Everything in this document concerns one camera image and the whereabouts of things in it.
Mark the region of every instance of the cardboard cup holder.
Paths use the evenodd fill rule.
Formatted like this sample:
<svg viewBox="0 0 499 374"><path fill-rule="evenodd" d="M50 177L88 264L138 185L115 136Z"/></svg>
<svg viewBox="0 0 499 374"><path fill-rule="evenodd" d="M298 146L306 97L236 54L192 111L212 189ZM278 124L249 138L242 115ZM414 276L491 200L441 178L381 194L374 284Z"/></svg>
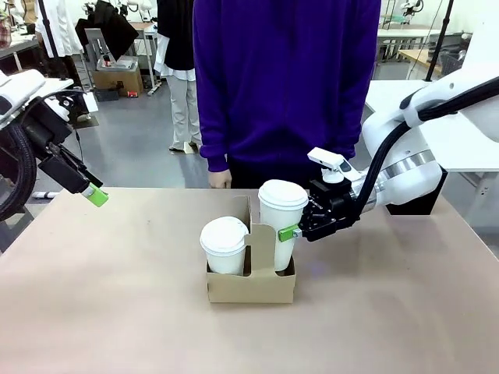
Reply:
<svg viewBox="0 0 499 374"><path fill-rule="evenodd" d="M250 199L238 196L228 203L226 215L239 218L248 228L242 276L213 273L207 264L210 302L293 303L296 272L293 258L286 270L275 272L275 230L251 221Z"/></svg>

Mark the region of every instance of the white coat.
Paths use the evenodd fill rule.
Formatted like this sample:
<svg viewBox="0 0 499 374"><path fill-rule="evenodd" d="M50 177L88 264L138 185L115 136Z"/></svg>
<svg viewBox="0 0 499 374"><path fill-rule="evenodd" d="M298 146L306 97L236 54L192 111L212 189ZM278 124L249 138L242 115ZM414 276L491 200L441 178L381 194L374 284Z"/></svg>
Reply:
<svg viewBox="0 0 499 374"><path fill-rule="evenodd" d="M73 20L69 14L69 9L66 0L44 0L45 11L47 12L48 20L50 21L50 30L54 37L55 48L59 57L71 56L79 54L83 47L76 34ZM47 36L47 31L43 24L43 17L36 3L37 23L35 30L44 38L45 48L47 48L48 57L54 57L52 53L50 41Z"/></svg>

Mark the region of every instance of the shoe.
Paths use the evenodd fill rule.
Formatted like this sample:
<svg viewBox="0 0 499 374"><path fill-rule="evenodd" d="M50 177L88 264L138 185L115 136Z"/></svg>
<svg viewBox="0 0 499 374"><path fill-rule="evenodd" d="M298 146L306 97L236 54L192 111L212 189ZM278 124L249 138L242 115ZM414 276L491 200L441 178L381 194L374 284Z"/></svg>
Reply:
<svg viewBox="0 0 499 374"><path fill-rule="evenodd" d="M175 148L174 146L170 146L168 148L171 152L183 152L184 150L180 150L179 148Z"/></svg>

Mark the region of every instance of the cardboard box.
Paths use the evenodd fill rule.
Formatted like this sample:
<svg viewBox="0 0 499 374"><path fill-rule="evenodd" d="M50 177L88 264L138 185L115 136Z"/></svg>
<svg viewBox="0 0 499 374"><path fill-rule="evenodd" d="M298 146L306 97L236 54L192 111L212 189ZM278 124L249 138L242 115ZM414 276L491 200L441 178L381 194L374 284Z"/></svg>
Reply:
<svg viewBox="0 0 499 374"><path fill-rule="evenodd" d="M127 97L128 91L135 91L139 95L143 92L142 76L137 66L130 72L99 72L93 73L95 88L107 90L116 88L121 82L123 88L118 90L119 96Z"/></svg>
<svg viewBox="0 0 499 374"><path fill-rule="evenodd" d="M235 197L227 214L239 218L249 228L246 236L244 274L212 273L207 264L208 298L210 302L291 304L296 272L293 258L279 275L274 270L275 230L251 221L250 199Z"/></svg>

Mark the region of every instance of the white cup lid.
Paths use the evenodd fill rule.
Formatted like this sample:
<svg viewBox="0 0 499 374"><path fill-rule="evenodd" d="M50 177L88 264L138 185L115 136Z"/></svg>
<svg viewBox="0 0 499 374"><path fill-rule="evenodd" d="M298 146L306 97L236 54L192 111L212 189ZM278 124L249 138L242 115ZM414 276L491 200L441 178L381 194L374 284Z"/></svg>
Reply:
<svg viewBox="0 0 499 374"><path fill-rule="evenodd" d="M204 226L200 243L213 256L228 257L246 247L244 237L249 234L246 225L235 217L220 217Z"/></svg>
<svg viewBox="0 0 499 374"><path fill-rule="evenodd" d="M299 210L309 203L305 189L296 183L271 179L258 191L258 197L265 205L277 210Z"/></svg>

